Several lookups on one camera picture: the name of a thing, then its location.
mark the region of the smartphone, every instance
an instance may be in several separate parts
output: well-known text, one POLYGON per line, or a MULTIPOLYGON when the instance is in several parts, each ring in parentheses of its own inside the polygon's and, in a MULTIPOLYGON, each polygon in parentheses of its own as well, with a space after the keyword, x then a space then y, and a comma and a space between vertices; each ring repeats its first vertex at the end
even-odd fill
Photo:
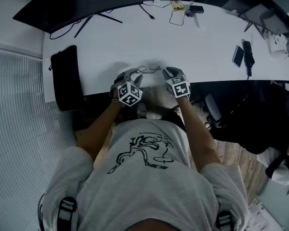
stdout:
POLYGON ((237 46, 236 46, 235 55, 233 56, 232 62, 233 62, 236 66, 241 67, 241 63, 242 63, 242 60, 243 60, 243 56, 244 56, 244 50, 237 45, 237 46))

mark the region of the white cube with black markers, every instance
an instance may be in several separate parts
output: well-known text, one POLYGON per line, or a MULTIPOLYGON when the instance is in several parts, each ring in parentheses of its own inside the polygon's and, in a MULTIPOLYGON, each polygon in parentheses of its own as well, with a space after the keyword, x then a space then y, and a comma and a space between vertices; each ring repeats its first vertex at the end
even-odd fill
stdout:
POLYGON ((125 82, 122 86, 118 86, 119 101, 129 107, 141 100, 143 92, 129 83, 125 82))
POLYGON ((166 87, 176 98, 190 95, 190 83, 185 75, 166 80, 166 87))

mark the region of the black bag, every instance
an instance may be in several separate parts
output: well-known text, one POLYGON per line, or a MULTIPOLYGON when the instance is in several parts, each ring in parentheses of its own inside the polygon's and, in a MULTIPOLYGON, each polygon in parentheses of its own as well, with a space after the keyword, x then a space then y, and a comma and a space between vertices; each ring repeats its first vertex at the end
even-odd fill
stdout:
POLYGON ((59 109, 61 111, 82 109, 84 101, 78 72, 76 45, 53 55, 51 63, 54 93, 59 109))

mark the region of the computer monitor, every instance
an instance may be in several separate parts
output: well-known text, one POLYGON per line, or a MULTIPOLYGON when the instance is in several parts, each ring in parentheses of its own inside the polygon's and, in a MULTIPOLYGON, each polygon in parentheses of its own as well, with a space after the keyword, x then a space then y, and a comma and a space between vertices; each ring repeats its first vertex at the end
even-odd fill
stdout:
POLYGON ((53 33, 73 22, 144 0, 32 0, 13 19, 53 33))
POLYGON ((289 32, 289 28, 277 16, 276 12, 272 9, 269 10, 262 4, 239 14, 239 17, 261 26, 276 35, 289 32))

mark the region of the strap buckle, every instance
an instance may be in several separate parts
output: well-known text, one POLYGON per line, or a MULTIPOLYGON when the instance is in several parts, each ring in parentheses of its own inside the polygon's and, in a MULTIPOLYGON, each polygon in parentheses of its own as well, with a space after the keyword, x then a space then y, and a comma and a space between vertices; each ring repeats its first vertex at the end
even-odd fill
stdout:
POLYGON ((217 215, 216 227, 223 231, 233 231, 235 224, 229 211, 222 211, 217 215))
POLYGON ((76 210, 77 202, 72 197, 65 197, 61 200, 59 205, 58 218, 71 221, 73 212, 76 210))

